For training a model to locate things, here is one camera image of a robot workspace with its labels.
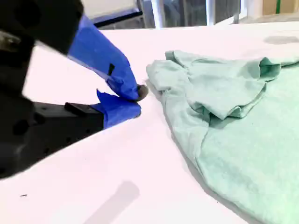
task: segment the white surface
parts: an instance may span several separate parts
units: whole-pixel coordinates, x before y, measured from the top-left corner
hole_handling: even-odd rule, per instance
[[[136,7],[135,0],[82,0],[89,18],[109,15]]]
[[[256,19],[263,15],[262,0],[247,0],[247,15],[250,18]]]
[[[271,35],[299,36],[298,27],[299,23],[289,22],[104,33],[127,55],[137,82],[144,84],[145,66],[154,59],[164,59],[166,50],[225,58],[266,54],[269,50],[273,54],[290,49],[299,52],[294,44],[275,46],[263,41]],[[32,100],[94,104],[96,88],[110,92],[93,72],[47,49],[34,50],[24,90]],[[150,92],[140,105],[141,117],[95,134],[21,174],[1,180],[0,223],[257,223],[203,190],[197,172],[172,140],[155,95]]]

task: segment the wrinkled cloth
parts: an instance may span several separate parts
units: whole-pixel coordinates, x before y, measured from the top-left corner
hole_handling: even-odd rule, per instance
[[[298,60],[170,51],[147,67],[174,137],[206,184],[266,224],[299,223]]]

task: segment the black mechanical part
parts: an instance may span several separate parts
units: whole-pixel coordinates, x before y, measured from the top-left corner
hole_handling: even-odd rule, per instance
[[[30,108],[32,103],[26,99],[23,106],[28,102]],[[19,119],[19,111],[15,111],[18,120],[11,133],[4,136],[11,142],[3,145],[2,141],[0,145],[0,178],[26,170],[48,155],[103,129],[104,115],[88,105],[34,103],[34,109],[29,121]]]
[[[98,20],[98,21],[95,21],[95,26],[97,28],[100,28],[100,27],[104,27],[104,26],[108,26],[108,25],[111,25],[111,24],[116,24],[118,22],[123,22],[123,21],[126,21],[126,20],[129,20],[129,19],[133,19],[133,18],[136,18],[136,17],[140,17],[143,15],[143,12],[142,11],[138,11],[138,12],[130,12],[128,14],[116,14],[115,17],[113,18],[109,18],[107,20],[101,20],[99,18],[95,19],[95,20]]]
[[[109,66],[109,71],[108,71],[108,75],[111,76],[112,75],[112,72],[113,70],[115,69],[115,66],[113,64],[110,64]]]
[[[83,13],[80,0],[9,0],[0,5],[0,178],[4,178],[101,130],[103,114],[84,105],[73,105],[77,109],[73,110],[72,104],[34,104],[22,96],[35,41],[67,54]]]
[[[146,85],[138,85],[137,88],[139,98],[136,100],[136,102],[143,100],[149,93],[149,89]]]
[[[82,14],[80,0],[2,0],[0,30],[67,54]]]

